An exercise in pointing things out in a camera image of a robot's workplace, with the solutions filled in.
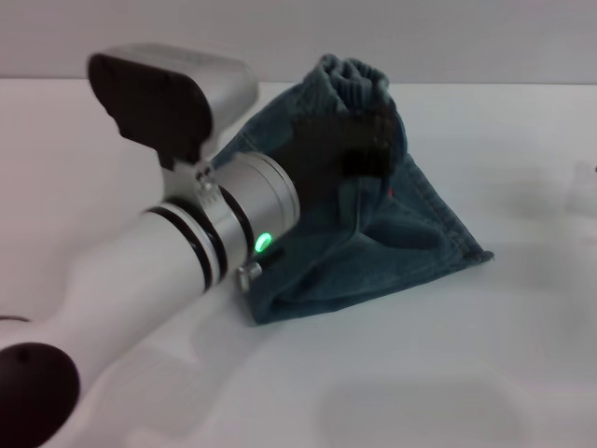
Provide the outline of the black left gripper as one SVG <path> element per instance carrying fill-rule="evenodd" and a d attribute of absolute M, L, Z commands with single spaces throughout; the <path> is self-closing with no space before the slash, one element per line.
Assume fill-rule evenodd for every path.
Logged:
<path fill-rule="evenodd" d="M 396 129 L 393 103 L 356 110 L 350 117 L 296 119 L 291 137 L 270 156 L 292 181 L 303 215 L 344 177 L 390 176 Z"/>

